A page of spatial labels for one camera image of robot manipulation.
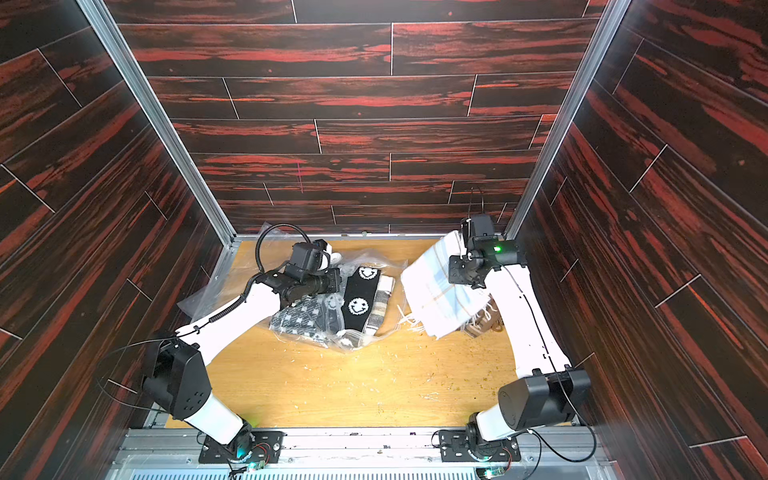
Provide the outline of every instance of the white cloth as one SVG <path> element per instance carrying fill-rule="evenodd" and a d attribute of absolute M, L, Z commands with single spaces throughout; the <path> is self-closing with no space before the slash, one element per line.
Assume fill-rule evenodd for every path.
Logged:
<path fill-rule="evenodd" d="M 400 280 L 411 315 L 431 336 L 440 338 L 467 323 L 488 304 L 486 290 L 448 282 L 448 261 L 461 255 L 461 234 L 454 230 L 402 272 Z"/>

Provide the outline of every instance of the cable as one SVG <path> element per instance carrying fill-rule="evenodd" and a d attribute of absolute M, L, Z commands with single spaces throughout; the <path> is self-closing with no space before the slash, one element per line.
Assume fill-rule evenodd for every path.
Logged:
<path fill-rule="evenodd" d="M 476 187 L 480 192 L 480 213 L 485 213 L 485 195 L 483 195 L 480 187 Z M 467 207 L 467 218 L 469 218 L 469 212 L 472 211 L 472 192 L 475 191 L 475 187 L 469 189 L 469 206 Z"/>
<path fill-rule="evenodd" d="M 201 327 L 199 327 L 199 328 L 202 328 L 203 326 L 206 326 L 207 324 L 208 324 L 208 323 L 204 323 L 204 324 L 203 324 Z M 101 357 L 101 359 L 100 359 L 100 360 L 99 360 L 99 361 L 96 363 L 96 368 L 94 369 L 94 381 L 96 382 L 96 385 L 97 385 L 97 386 L 98 386 L 98 388 L 101 390 L 101 393 L 105 394 L 106 396 L 108 396 L 109 398 L 111 398 L 111 399 L 112 399 L 112 400 L 114 400 L 115 402 L 117 402 L 117 403 L 120 403 L 121 405 L 125 405 L 125 406 L 127 406 L 127 407 L 131 407 L 132 409 L 136 409 L 136 410 L 146 410 L 146 411 L 148 411 L 148 412 L 159 412 L 159 413 L 165 413 L 165 410 L 160 410 L 160 409 L 150 409 L 150 408 L 148 408 L 148 407 L 143 407 L 143 406 L 139 406 L 139 405 L 133 405 L 133 404 L 130 404 L 130 403 L 126 403 L 126 402 L 123 402 L 122 400 L 118 399 L 117 397 L 114 397 L 114 396 L 112 396 L 112 394 L 110 394 L 110 393 L 109 393 L 109 392 L 108 392 L 108 391 L 107 391 L 107 390 L 104 388 L 104 386 L 101 384 L 101 380 L 102 380 L 104 377 L 100 377 L 100 376 L 98 376 L 98 370 L 99 370 L 99 366 L 101 366 L 101 364 L 102 364 L 102 363 L 103 363 L 103 362 L 104 362 L 106 359 L 108 359 L 110 356 L 113 356 L 115 353 L 123 352 L 123 351 L 125 351 L 125 350 L 127 350 L 127 349 L 129 349 L 129 348 L 133 348 L 133 347 L 135 347 L 135 346 L 139 346 L 139 345 L 144 345 L 145 343 L 152 343 L 152 342 L 164 342 L 164 341 L 166 341 L 166 340 L 179 339 L 179 338 L 181 338 L 181 337 L 183 337 L 183 336 L 191 335 L 192 333 L 196 333 L 196 332 L 197 332 L 197 330 L 193 330 L 193 331 L 191 331 L 191 332 L 189 332 L 189 333 L 185 333 L 184 335 L 179 335 L 179 336 L 169 336 L 169 337 L 164 337 L 164 338 L 160 338 L 160 339 L 149 339 L 149 340 L 142 340 L 142 341 L 140 341 L 140 342 L 129 343 L 129 344 L 127 344 L 126 346 L 122 346 L 122 347 L 120 347 L 120 348 L 116 348 L 116 349 L 112 350 L 111 352 L 109 352 L 109 353 L 107 353 L 106 355 L 102 356 L 102 357 Z"/>
<path fill-rule="evenodd" d="M 547 358 L 549 358 L 549 362 L 552 365 L 552 371 L 557 373 L 558 369 L 557 369 L 557 367 L 554 366 L 554 361 L 552 361 L 552 355 L 550 355 L 549 349 L 547 348 L 547 343 L 544 341 L 544 335 L 541 334 L 541 329 L 538 327 L 538 321 L 536 320 L 536 315 L 533 312 L 533 307 L 531 306 L 531 302 L 528 301 L 528 297 L 525 295 L 525 292 L 522 291 L 522 289 L 518 285 L 517 281 L 515 281 L 515 277 L 512 275 L 512 272 L 510 272 L 509 269 L 506 266 L 504 267 L 504 270 L 512 278 L 512 281 L 515 282 L 515 285 L 517 286 L 517 288 L 521 291 L 521 293 L 523 295 L 523 299 L 525 300 L 525 303 L 528 304 L 528 309 L 531 310 L 531 317 L 533 318 L 533 323 L 536 325 L 536 330 L 538 331 L 538 335 L 541 337 L 541 344 L 544 346 L 544 351 L 547 353 Z M 581 415 L 578 414 L 578 411 L 576 410 L 576 407 L 574 407 L 573 402 L 571 402 L 570 397 L 568 397 L 568 393 L 565 391 L 565 386 L 563 386 L 563 382 L 562 382 L 562 380 L 560 380 L 560 376 L 559 375 L 555 375 L 555 378 L 558 379 L 558 383 L 560 384 L 560 389 L 563 391 L 563 396 L 568 401 L 568 405 L 570 405 L 571 408 L 573 409 L 574 415 L 576 416 L 576 419 L 578 419 L 579 422 L 583 423 L 584 426 L 587 427 L 589 432 L 592 434 L 592 451 L 589 453 L 589 455 L 587 455 L 584 458 L 568 458 L 568 457 L 564 457 L 563 455 L 560 454 L 560 452 L 558 452 L 557 450 L 553 449 L 552 445 L 549 445 L 549 443 L 547 443 L 547 441 L 544 440 L 544 438 L 542 438 L 541 435 L 538 432 L 536 432 L 535 430 L 531 430 L 531 433 L 533 433 L 533 435 L 536 435 L 538 437 L 539 441 L 544 442 L 544 444 L 547 447 L 549 447 L 550 450 L 552 450 L 552 453 L 554 453 L 558 457 L 562 458 L 566 462 L 571 462 L 571 463 L 586 462 L 587 460 L 592 458 L 594 453 L 598 450 L 598 436 L 595 435 L 594 430 L 592 429 L 592 427 L 590 427 L 582 419 Z"/>
<path fill-rule="evenodd" d="M 538 435 L 538 433 L 536 433 L 534 429 L 528 429 L 528 432 L 532 432 L 538 439 L 538 458 L 536 459 L 536 465 L 534 465 L 533 470 L 531 470 L 531 473 L 527 474 L 525 478 L 523 478 L 523 480 L 528 480 L 531 477 L 531 475 L 533 475 L 536 472 L 536 469 L 538 468 L 538 463 L 541 461 L 541 437 Z"/>
<path fill-rule="evenodd" d="M 271 227 L 268 227 L 266 230 L 264 230 L 263 233 L 261 233 L 261 235 L 259 235 L 259 240 L 256 242 L 256 265 L 259 267 L 259 273 L 264 273 L 264 265 L 261 263 L 261 243 L 264 241 L 264 238 L 266 238 L 266 235 L 277 227 L 293 228 L 295 231 L 301 233 L 301 236 L 304 237 L 305 242 L 310 243 L 310 238 L 306 235 L 306 233 L 304 233 L 304 230 L 301 230 L 296 225 L 291 225 L 290 223 L 277 223 Z"/>

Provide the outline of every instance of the clear plastic bag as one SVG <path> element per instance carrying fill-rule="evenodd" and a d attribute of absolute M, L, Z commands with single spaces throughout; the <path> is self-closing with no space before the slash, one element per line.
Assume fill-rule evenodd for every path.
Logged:
<path fill-rule="evenodd" d="M 281 310 L 270 319 L 270 330 L 281 337 L 321 348 L 352 352 L 386 338 L 398 329 L 396 321 L 391 326 L 386 326 L 385 318 L 386 312 L 397 312 L 405 307 L 405 296 L 397 289 L 402 290 L 398 278 L 408 266 L 407 262 L 396 265 L 371 249 L 340 253 L 341 259 L 333 264 L 339 267 L 342 277 L 340 291 L 305 298 L 296 305 Z M 349 304 L 344 300 L 349 279 L 356 274 L 363 278 L 363 274 L 379 275 L 379 284 L 370 305 L 368 302 L 365 302 L 364 306 L 361 303 Z M 364 313 L 368 315 L 362 330 L 347 328 L 344 308 L 350 312 L 358 308 L 364 309 Z M 265 323 L 261 322 L 259 326 L 265 326 Z"/>
<path fill-rule="evenodd" d="M 269 226 L 265 223 L 261 227 L 260 234 Z M 275 268 L 290 258 L 293 245 L 301 241 L 303 241 L 302 237 L 291 230 L 289 233 L 279 229 L 271 230 L 264 237 L 261 245 L 260 255 L 265 269 Z M 347 250 L 354 240 L 344 240 L 340 243 L 344 244 L 344 247 L 340 252 L 334 249 L 334 253 L 340 253 L 340 258 L 334 255 L 332 265 L 339 267 L 342 277 L 340 291 L 302 299 L 262 320 L 257 326 L 272 330 L 280 338 L 293 339 L 340 352 L 361 349 L 394 333 L 399 328 L 397 312 L 403 311 L 406 307 L 405 294 L 399 278 L 408 266 L 408 262 L 395 264 L 373 249 Z M 384 285 L 389 287 L 389 295 L 383 293 L 385 290 L 377 289 L 373 304 L 368 305 L 368 320 L 362 331 L 345 328 L 342 310 L 345 306 L 349 308 L 349 305 L 345 305 L 344 302 L 347 282 L 360 267 L 380 270 L 380 279 L 383 277 L 392 279 L 391 285 Z M 241 246 L 228 273 L 212 279 L 205 289 L 182 300 L 178 306 L 194 320 L 202 318 L 240 295 L 248 279 L 258 271 L 253 248 L 245 249 Z"/>

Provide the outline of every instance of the wooden table surface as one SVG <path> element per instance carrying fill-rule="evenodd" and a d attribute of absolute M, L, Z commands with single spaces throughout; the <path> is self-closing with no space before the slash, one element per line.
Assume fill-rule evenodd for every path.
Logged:
<path fill-rule="evenodd" d="M 264 263 L 290 251 L 274 244 Z M 343 240 L 334 251 L 373 248 L 393 263 L 417 259 L 435 240 Z M 223 303 L 255 273 L 255 242 L 243 242 L 222 289 Z M 380 333 L 391 335 L 352 353 L 286 341 L 255 326 L 208 366 L 215 395 L 261 427 L 460 426 L 493 406 L 498 388 L 516 380 L 506 332 L 473 339 L 454 332 L 436 340 L 407 326 L 396 329 L 402 304 L 396 290 Z M 172 428 L 187 427 L 169 420 Z"/>

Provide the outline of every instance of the dark red wood paneling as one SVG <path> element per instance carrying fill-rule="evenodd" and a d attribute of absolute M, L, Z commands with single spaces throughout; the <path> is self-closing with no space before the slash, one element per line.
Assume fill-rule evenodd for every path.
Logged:
<path fill-rule="evenodd" d="M 768 463 L 749 439 L 737 439 L 690 450 L 699 461 L 722 480 L 768 478 Z"/>
<path fill-rule="evenodd" d="M 130 273 L 135 286 L 151 299 L 157 296 L 200 220 L 197 201 L 192 195 L 178 207 L 173 218 L 144 239 L 147 252 Z"/>
<path fill-rule="evenodd" d="M 3 2 L 0 12 L 0 44 L 3 46 L 0 63 L 86 27 L 88 20 L 75 0 Z"/>
<path fill-rule="evenodd" d="M 223 78 L 148 78 L 171 118 L 237 118 Z"/>
<path fill-rule="evenodd" d="M 592 150 L 575 126 L 558 153 L 568 185 L 609 239 L 614 255 L 632 272 L 650 305 L 656 305 L 693 279 L 688 263 L 652 219 Z"/>
<path fill-rule="evenodd" d="M 638 285 L 641 277 L 634 276 L 634 271 L 628 269 L 614 252 L 610 241 L 604 237 L 603 229 L 591 218 L 570 181 L 552 207 L 579 264 L 612 319 L 605 325 L 588 330 L 596 336 L 591 344 L 598 355 L 605 352 L 615 360 L 615 363 L 603 365 L 611 370 L 609 376 L 617 384 L 626 382 L 632 385 L 634 392 L 625 392 L 620 396 L 635 422 L 635 429 L 644 437 L 643 442 L 651 439 L 674 442 L 671 437 L 678 435 L 678 432 L 687 445 L 740 435 L 738 425 L 720 399 L 646 300 L 640 288 L 643 285 Z M 635 375 L 644 376 L 647 380 L 634 386 L 638 380 L 631 377 Z M 641 394 L 637 389 L 642 391 L 643 398 L 629 398 Z M 634 402 L 637 403 L 635 414 L 630 411 Z M 675 468 L 686 471 L 683 459 L 677 458 L 681 456 L 680 452 L 671 449 L 662 454 L 657 447 L 647 450 L 647 453 L 650 452 L 655 452 L 651 456 L 658 457 L 659 463 L 676 463 Z"/>
<path fill-rule="evenodd" d="M 222 154 L 317 154 L 312 121 L 173 120 L 190 152 Z"/>
<path fill-rule="evenodd" d="M 768 229 L 669 148 L 632 195 L 768 343 Z"/>
<path fill-rule="evenodd" d="M 0 366 L 16 351 L 20 341 L 10 333 L 0 331 Z"/>
<path fill-rule="evenodd" d="M 58 210 L 146 125 L 147 117 L 121 82 L 5 166 Z"/>
<path fill-rule="evenodd" d="M 260 203 L 247 201 L 220 200 L 221 210 L 230 219 L 230 222 L 238 230 L 240 226 L 258 228 L 264 222 L 268 223 L 295 223 L 297 225 L 333 225 L 333 212 L 331 207 L 312 206 L 263 206 Z"/>
<path fill-rule="evenodd" d="M 394 25 L 395 75 L 574 71 L 596 20 Z"/>
<path fill-rule="evenodd" d="M 150 301 L 134 286 L 123 282 L 66 372 L 60 379 L 54 379 L 58 384 L 0 468 L 0 477 L 51 478 L 67 458 L 72 442 L 100 399 L 93 381 L 97 366 L 95 360 L 112 349 L 128 344 L 149 305 Z M 110 378 L 111 369 L 105 366 L 102 365 L 99 374 Z"/>
<path fill-rule="evenodd" d="M 392 26 L 122 25 L 147 75 L 389 75 Z"/>
<path fill-rule="evenodd" d="M 440 205 L 346 205 L 334 207 L 333 213 L 339 225 L 375 225 L 389 223 L 392 227 L 396 223 L 416 224 L 451 224 L 453 230 L 458 230 L 460 222 L 467 217 L 469 205 L 440 204 Z M 495 220 L 502 216 L 502 222 L 506 222 L 514 211 L 514 205 L 505 208 L 504 204 L 486 204 L 485 212 L 491 214 Z"/>
<path fill-rule="evenodd" d="M 473 204 L 481 206 L 483 202 L 516 204 L 528 185 L 528 178 L 512 178 L 507 180 L 457 180 L 451 189 L 451 204 Z"/>
<path fill-rule="evenodd" d="M 318 120 L 324 153 L 491 151 L 528 148 L 538 117 Z"/>
<path fill-rule="evenodd" d="M 531 176 L 539 150 L 392 154 L 392 180 L 496 180 Z"/>
<path fill-rule="evenodd" d="M 594 74 L 595 81 L 613 93 L 642 41 L 642 37 L 627 30 L 622 24 L 600 62 L 598 72 Z"/>
<path fill-rule="evenodd" d="M 547 197 L 550 205 L 552 205 L 552 202 L 558 195 L 563 183 L 565 183 L 565 173 L 560 162 L 555 158 L 549 167 L 547 176 L 544 177 L 544 181 L 541 183 L 541 191 L 544 192 L 544 196 Z"/>
<path fill-rule="evenodd" d="M 3 424 L 0 460 L 7 459 L 5 452 L 10 452 L 27 431 L 149 247 L 149 243 L 144 244 L 144 238 L 163 222 L 160 211 L 149 199 L 140 198 L 105 239 L 103 247 L 70 277 L 62 294 L 0 368 L 0 421 Z M 93 360 L 93 356 L 88 356 L 88 362 Z M 87 365 L 75 365 L 71 373 L 76 374 L 84 367 Z M 70 387 L 82 389 L 83 385 L 77 382 Z"/>
<path fill-rule="evenodd" d="M 587 9 L 584 10 L 585 18 L 599 18 L 603 15 L 605 7 L 608 6 L 608 0 L 589 0 Z"/>
<path fill-rule="evenodd" d="M 192 154 L 206 181 L 375 181 L 389 179 L 387 154 Z"/>
<path fill-rule="evenodd" d="M 541 120 L 536 127 L 536 134 L 534 135 L 533 140 L 531 140 L 531 144 L 528 145 L 528 148 L 544 147 L 544 143 L 549 137 L 549 132 L 552 130 L 552 125 L 554 124 L 556 117 L 557 114 L 546 114 L 541 116 Z"/>
<path fill-rule="evenodd" d="M 81 105 L 123 79 L 92 28 L 46 45 L 40 52 Z"/>
<path fill-rule="evenodd" d="M 744 433 L 768 455 L 768 348 L 703 278 L 659 312 Z"/>
<path fill-rule="evenodd" d="M 187 181 L 173 162 L 168 162 L 163 171 L 147 186 L 147 195 L 167 219 L 176 217 L 179 206 L 192 197 Z"/>
<path fill-rule="evenodd" d="M 290 0 L 107 0 L 117 23 L 294 23 Z"/>
<path fill-rule="evenodd" d="M 565 238 L 557 219 L 554 217 L 554 213 L 549 206 L 549 201 L 544 195 L 544 192 L 540 191 L 536 195 L 528 215 L 530 216 L 530 219 L 528 217 L 525 218 L 525 228 L 521 232 L 520 242 L 524 246 L 526 256 L 531 257 L 531 261 L 533 262 L 530 266 L 531 275 L 535 276 L 534 272 L 537 270 L 537 267 L 544 269 L 544 273 L 542 274 L 542 277 L 540 277 L 541 281 L 538 283 L 538 288 L 543 288 L 550 292 L 541 296 L 541 299 L 539 299 L 539 296 L 537 295 L 537 299 L 542 302 L 549 302 L 557 305 L 562 303 L 563 299 L 561 298 L 559 291 L 553 290 L 558 289 L 557 283 L 563 280 L 566 272 L 568 272 L 576 262 L 577 257 L 573 248 L 568 243 L 568 240 Z M 528 253 L 529 250 L 533 250 L 534 254 L 531 255 Z M 567 309 L 563 309 L 561 306 L 551 306 L 548 311 L 545 310 L 545 314 L 550 313 L 548 316 L 545 315 L 548 322 L 554 323 L 556 326 L 570 326 L 570 323 L 572 322 L 563 321 L 564 319 L 558 318 L 561 315 L 568 315 L 568 313 L 563 310 Z M 586 356 L 591 353 L 591 351 L 587 351 L 591 350 L 591 347 L 587 347 L 586 344 L 583 343 L 582 336 L 568 335 L 564 336 L 564 338 L 565 337 L 569 339 L 573 337 L 575 342 L 582 342 L 577 348 L 573 348 L 572 344 L 569 345 L 571 347 L 570 350 L 574 353 L 577 353 L 579 356 Z"/>
<path fill-rule="evenodd" d="M 0 264 L 52 214 L 21 182 L 0 167 Z"/>
<path fill-rule="evenodd" d="M 451 196 L 451 182 L 271 183 L 266 188 L 275 205 L 447 204 Z M 236 200 L 237 187 L 232 189 L 227 200 Z"/>
<path fill-rule="evenodd" d="M 574 123 L 627 190 L 665 145 L 597 82 L 592 82 Z"/>
<path fill-rule="evenodd" d="M 574 72 L 478 75 L 469 116 L 556 114 Z"/>
<path fill-rule="evenodd" d="M 228 78 L 240 118 L 466 117 L 471 75 Z"/>
<path fill-rule="evenodd" d="M 768 101 L 765 2 L 648 0 L 627 16 L 627 26 L 656 45 Z"/>
<path fill-rule="evenodd" d="M 577 18 L 584 0 L 293 0 L 302 23 L 463 22 Z"/>
<path fill-rule="evenodd" d="M 30 51 L 0 65 L 0 162 L 27 147 L 78 108 L 77 101 L 40 51 Z"/>
<path fill-rule="evenodd" d="M 0 267 L 0 327 L 26 336 L 168 161 L 154 131 L 144 131 L 5 262 Z"/>
<path fill-rule="evenodd" d="M 758 220 L 768 222 L 768 106 L 644 42 L 618 100 Z"/>
<path fill-rule="evenodd" d="M 238 234 L 249 233 L 258 234 L 261 231 L 261 223 L 253 226 L 239 226 Z M 318 233 L 323 235 L 342 234 L 342 233 L 389 233 L 389 225 L 301 225 L 301 230 L 307 233 Z"/>
<path fill-rule="evenodd" d="M 219 204 L 226 202 L 235 204 L 242 202 L 249 206 L 271 206 L 274 202 L 266 192 L 264 182 L 228 182 L 221 180 L 208 180 L 206 182 L 211 193 L 214 194 Z"/>

